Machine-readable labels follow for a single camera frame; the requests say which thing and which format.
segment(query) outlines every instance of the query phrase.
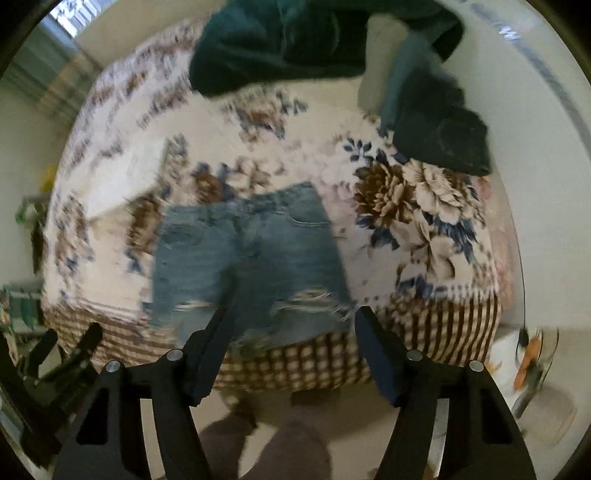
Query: shorts waistband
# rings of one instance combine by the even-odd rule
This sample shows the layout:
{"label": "shorts waistband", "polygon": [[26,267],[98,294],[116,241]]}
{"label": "shorts waistband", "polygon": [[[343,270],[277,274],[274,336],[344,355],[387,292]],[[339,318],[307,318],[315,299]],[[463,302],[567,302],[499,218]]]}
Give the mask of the shorts waistband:
{"label": "shorts waistband", "polygon": [[320,202],[314,186],[309,181],[276,192],[253,195],[247,199],[234,198],[209,205],[174,206],[167,212],[165,221],[171,224],[210,222],[231,216],[245,217],[254,213],[278,211],[289,207],[295,201],[306,199]]}

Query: person's leg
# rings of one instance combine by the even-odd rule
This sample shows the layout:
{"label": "person's leg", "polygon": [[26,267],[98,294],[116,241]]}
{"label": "person's leg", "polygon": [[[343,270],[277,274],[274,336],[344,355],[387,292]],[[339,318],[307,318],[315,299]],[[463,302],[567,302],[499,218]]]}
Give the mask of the person's leg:
{"label": "person's leg", "polygon": [[329,400],[326,394],[312,391],[292,396],[291,419],[241,480],[330,480],[332,465],[323,439],[330,424]]}
{"label": "person's leg", "polygon": [[199,433],[203,453],[214,480],[236,480],[246,437],[256,428],[249,404],[241,401],[225,418]]}

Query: metal screw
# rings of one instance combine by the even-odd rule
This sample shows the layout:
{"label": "metal screw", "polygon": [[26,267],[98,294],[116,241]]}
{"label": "metal screw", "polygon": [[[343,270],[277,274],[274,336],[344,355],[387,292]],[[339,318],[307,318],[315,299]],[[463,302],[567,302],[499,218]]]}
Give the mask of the metal screw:
{"label": "metal screw", "polygon": [[117,360],[111,360],[105,370],[107,370],[110,374],[116,372],[121,367],[121,364]]}
{"label": "metal screw", "polygon": [[423,359],[423,353],[418,350],[409,350],[407,352],[407,358],[411,362],[420,362]]}
{"label": "metal screw", "polygon": [[484,371],[484,365],[482,365],[482,363],[478,360],[472,360],[472,362],[470,362],[468,366],[470,367],[470,370],[472,370],[473,372]]}
{"label": "metal screw", "polygon": [[166,358],[171,362],[176,362],[183,357],[183,351],[175,348],[175,350],[171,350],[166,354]]}

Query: orange object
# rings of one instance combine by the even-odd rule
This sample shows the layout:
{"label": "orange object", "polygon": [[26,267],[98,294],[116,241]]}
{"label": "orange object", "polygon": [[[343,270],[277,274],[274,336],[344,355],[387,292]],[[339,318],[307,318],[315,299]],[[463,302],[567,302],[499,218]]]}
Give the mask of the orange object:
{"label": "orange object", "polygon": [[534,337],[530,340],[527,348],[525,349],[525,355],[519,366],[519,371],[513,380],[513,388],[521,390],[525,384],[527,377],[527,369],[531,365],[532,361],[537,361],[542,351],[542,340],[539,336]]}

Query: window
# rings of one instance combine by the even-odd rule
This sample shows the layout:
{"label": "window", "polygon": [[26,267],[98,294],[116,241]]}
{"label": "window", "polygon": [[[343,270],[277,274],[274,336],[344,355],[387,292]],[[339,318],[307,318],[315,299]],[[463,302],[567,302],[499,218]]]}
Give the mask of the window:
{"label": "window", "polygon": [[70,36],[77,36],[115,0],[62,0],[51,11],[51,16]]}

